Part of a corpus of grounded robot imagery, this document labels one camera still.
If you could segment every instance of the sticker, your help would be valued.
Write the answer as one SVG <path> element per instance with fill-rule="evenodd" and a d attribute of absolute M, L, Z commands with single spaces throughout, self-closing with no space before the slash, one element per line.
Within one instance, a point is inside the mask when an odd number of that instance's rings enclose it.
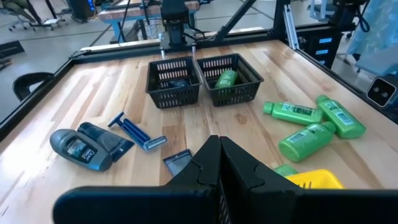
<path fill-rule="evenodd" d="M 347 117 L 347 115 L 345 115 L 344 112 L 342 112 L 341 110 L 335 112 L 335 114 L 345 125 L 354 124 L 354 122 L 349 117 Z"/>
<path fill-rule="evenodd" d="M 84 142 L 76 139 L 67 144 L 67 153 L 70 157 L 87 164 L 91 162 L 97 150 L 90 149 Z"/>
<path fill-rule="evenodd" d="M 305 136 L 305 134 L 303 132 L 301 133 L 297 133 L 295 135 L 293 135 L 292 137 L 288 138 L 287 140 L 290 141 L 291 143 L 295 143 L 298 140 L 302 139 Z"/>
<path fill-rule="evenodd" d="M 325 105 L 329 108 L 329 110 L 339 109 L 337 104 L 333 101 L 325 103 Z"/>
<path fill-rule="evenodd" d="M 313 124 L 313 125 L 309 126 L 307 128 L 307 130 L 309 130 L 312 133 L 315 132 L 315 131 L 325 132 L 325 130 L 321 126 L 319 126 L 317 124 Z"/>
<path fill-rule="evenodd" d="M 324 38 L 319 40 L 319 44 L 330 43 L 333 38 Z"/>
<path fill-rule="evenodd" d="M 329 52 L 329 50 L 317 50 L 317 52 L 315 53 L 316 55 L 321 55 L 321 54 L 327 54 Z"/>
<path fill-rule="evenodd" d="M 220 85 L 231 85 L 231 82 L 229 80 L 222 80 L 220 81 Z"/>
<path fill-rule="evenodd" d="M 226 74 L 224 75 L 223 78 L 233 78 L 234 77 L 234 73 L 233 72 L 226 72 Z"/>
<path fill-rule="evenodd" d="M 284 105 L 282 106 L 282 110 L 291 111 L 299 114 L 305 114 L 305 115 L 311 115 L 314 112 L 314 109 L 312 108 L 308 108 L 306 106 L 291 105 L 288 103 L 284 103 Z"/>
<path fill-rule="evenodd" d="M 350 119 L 341 109 L 340 107 L 333 101 L 325 103 L 325 106 L 329 108 L 329 110 L 333 111 L 334 114 L 343 122 L 345 125 L 354 124 L 354 121 Z"/>

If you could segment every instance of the green plastic bottle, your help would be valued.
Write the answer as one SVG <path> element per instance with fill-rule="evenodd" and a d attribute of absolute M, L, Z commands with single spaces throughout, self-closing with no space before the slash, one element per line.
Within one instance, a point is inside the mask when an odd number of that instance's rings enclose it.
<path fill-rule="evenodd" d="M 322 111 L 308 108 L 306 106 L 297 106 L 291 103 L 273 103 L 265 102 L 263 112 L 271 114 L 273 118 L 290 121 L 296 124 L 309 125 L 321 123 Z"/>
<path fill-rule="evenodd" d="M 235 84 L 238 73 L 232 70 L 225 70 L 219 77 L 216 88 L 226 88 L 231 87 Z"/>
<path fill-rule="evenodd" d="M 283 164 L 279 167 L 276 167 L 274 171 L 283 177 L 298 174 L 298 172 L 291 165 L 288 164 Z"/>
<path fill-rule="evenodd" d="M 336 126 L 328 121 L 322 124 L 310 124 L 281 140 L 279 150 L 286 158 L 299 162 L 329 144 L 335 131 Z"/>
<path fill-rule="evenodd" d="M 316 101 L 326 120 L 336 126 L 336 132 L 340 137 L 358 138 L 366 132 L 365 126 L 337 101 L 331 100 L 325 95 L 318 96 Z"/>

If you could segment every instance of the black plastic basket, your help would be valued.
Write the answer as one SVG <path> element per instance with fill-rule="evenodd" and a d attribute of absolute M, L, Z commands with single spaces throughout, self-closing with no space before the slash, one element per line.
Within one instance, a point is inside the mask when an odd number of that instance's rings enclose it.
<path fill-rule="evenodd" d="M 201 80 L 192 57 L 149 62 L 146 92 L 157 108 L 194 104 Z M 169 81 L 185 80 L 189 86 L 170 87 Z"/>
<path fill-rule="evenodd" d="M 251 101 L 256 96 L 260 83 L 264 81 L 240 54 L 204 58 L 197 62 L 214 106 Z M 218 78 L 225 70 L 238 73 L 235 84 L 227 88 L 215 88 Z"/>

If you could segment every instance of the bottle cap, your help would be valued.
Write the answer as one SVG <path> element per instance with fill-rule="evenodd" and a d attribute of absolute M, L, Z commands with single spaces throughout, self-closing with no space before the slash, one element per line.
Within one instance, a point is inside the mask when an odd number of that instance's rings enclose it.
<path fill-rule="evenodd" d="M 317 104 L 321 103 L 324 100 L 329 100 L 329 97 L 326 95 L 320 95 L 317 97 L 317 99 L 315 100 L 315 102 L 317 102 Z"/>
<path fill-rule="evenodd" d="M 274 107 L 274 103 L 267 101 L 264 103 L 264 107 L 263 107 L 262 111 L 266 114 L 271 114 L 273 107 Z"/>
<path fill-rule="evenodd" d="M 327 128 L 331 133 L 336 132 L 336 126 L 332 122 L 326 121 L 326 122 L 322 123 L 321 125 L 324 126 L 325 128 Z"/>

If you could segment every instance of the razor blade head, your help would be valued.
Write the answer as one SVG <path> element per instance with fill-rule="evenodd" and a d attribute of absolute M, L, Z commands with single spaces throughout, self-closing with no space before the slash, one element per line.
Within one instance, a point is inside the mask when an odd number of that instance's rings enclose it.
<path fill-rule="evenodd" d="M 155 148 L 155 147 L 157 147 L 157 146 L 159 146 L 159 145 L 161 145 L 161 144 L 163 144 L 163 143 L 165 143 L 165 142 L 167 142 L 166 136 L 161 136 L 161 137 L 159 137 L 159 138 L 155 138 L 155 139 L 151 139 L 151 140 L 146 141 L 146 142 L 144 143 L 144 145 L 142 146 L 142 148 L 143 148 L 146 152 L 149 152 L 149 151 L 151 151 L 153 148 Z"/>
<path fill-rule="evenodd" d="M 117 117 L 115 117 L 109 124 L 108 127 L 110 128 L 111 126 L 113 126 L 114 124 L 119 124 L 121 122 L 121 118 L 124 115 L 124 112 L 120 112 L 119 115 L 117 115 Z"/>

